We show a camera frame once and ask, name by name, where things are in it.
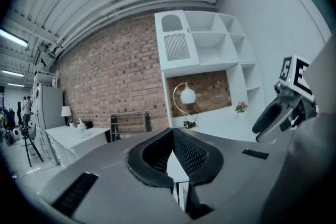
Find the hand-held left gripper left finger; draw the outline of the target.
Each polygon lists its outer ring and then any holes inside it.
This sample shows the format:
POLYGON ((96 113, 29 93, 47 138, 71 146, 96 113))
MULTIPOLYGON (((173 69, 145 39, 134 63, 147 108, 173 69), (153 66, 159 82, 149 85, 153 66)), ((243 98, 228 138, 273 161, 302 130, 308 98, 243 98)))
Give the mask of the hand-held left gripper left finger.
POLYGON ((173 188, 174 181, 167 174, 167 163, 173 151, 173 132, 166 128, 135 145, 127 155, 127 167, 143 184, 157 188, 173 188))

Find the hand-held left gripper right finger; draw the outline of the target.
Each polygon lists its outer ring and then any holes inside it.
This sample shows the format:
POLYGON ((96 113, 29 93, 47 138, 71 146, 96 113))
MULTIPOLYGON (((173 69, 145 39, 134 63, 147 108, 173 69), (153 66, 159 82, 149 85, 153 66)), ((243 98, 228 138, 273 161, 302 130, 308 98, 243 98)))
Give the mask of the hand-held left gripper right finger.
POLYGON ((222 153, 214 146, 187 133, 187 129, 172 129, 173 152, 189 177, 185 212, 192 218, 200 218, 212 211, 200 202, 195 188, 213 181, 223 167, 222 153))

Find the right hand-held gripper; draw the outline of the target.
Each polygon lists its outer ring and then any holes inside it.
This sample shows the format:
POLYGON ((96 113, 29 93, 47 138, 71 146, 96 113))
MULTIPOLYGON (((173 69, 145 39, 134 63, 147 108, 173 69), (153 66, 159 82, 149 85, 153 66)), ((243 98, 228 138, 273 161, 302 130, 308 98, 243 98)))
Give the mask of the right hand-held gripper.
POLYGON ((310 61, 293 55, 285 57, 274 90, 277 98, 263 110, 252 127, 258 143, 273 143, 278 136, 303 121, 317 116, 314 95, 303 73, 310 61))

